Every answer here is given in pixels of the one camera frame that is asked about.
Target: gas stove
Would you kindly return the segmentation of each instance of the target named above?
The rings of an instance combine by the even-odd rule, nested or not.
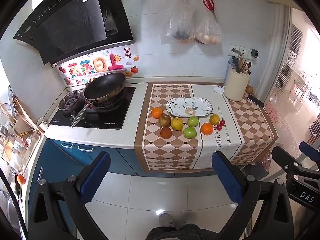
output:
[[[75,127],[121,129],[135,89],[125,87],[111,101],[93,104]],[[50,121],[50,125],[71,126],[76,115],[87,103],[79,90],[68,93],[60,101],[59,110]]]

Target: wok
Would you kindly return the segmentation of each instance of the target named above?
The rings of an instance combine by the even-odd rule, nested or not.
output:
[[[84,98],[90,101],[78,113],[71,127],[74,127],[80,120],[86,109],[94,103],[104,103],[117,96],[124,88],[126,77],[122,72],[107,73],[91,81],[84,89]]]

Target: red scissors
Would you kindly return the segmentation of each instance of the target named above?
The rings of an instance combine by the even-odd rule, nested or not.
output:
[[[214,18],[218,22],[217,16],[214,13],[214,3],[213,3],[213,1],[212,0],[202,0],[202,2],[204,4],[204,6],[206,6],[206,8],[212,12]]]

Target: decorative plate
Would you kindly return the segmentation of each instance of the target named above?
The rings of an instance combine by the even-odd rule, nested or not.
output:
[[[165,108],[173,116],[207,116],[212,112],[212,105],[208,99],[203,98],[172,98]]]

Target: shoe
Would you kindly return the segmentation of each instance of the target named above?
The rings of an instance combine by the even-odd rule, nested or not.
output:
[[[193,212],[188,212],[183,220],[182,220],[183,225],[187,224],[195,224],[196,223],[196,214]]]
[[[161,227],[174,227],[173,218],[168,213],[162,213],[159,216],[159,225]]]

